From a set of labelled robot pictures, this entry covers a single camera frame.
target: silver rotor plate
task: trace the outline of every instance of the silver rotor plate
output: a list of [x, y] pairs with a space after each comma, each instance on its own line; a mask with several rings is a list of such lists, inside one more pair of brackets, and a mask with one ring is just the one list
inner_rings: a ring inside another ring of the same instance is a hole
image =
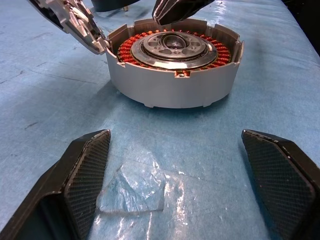
[[217, 57], [217, 49], [209, 41], [177, 31], [143, 37], [132, 45], [131, 53], [146, 65], [168, 70], [199, 68]]

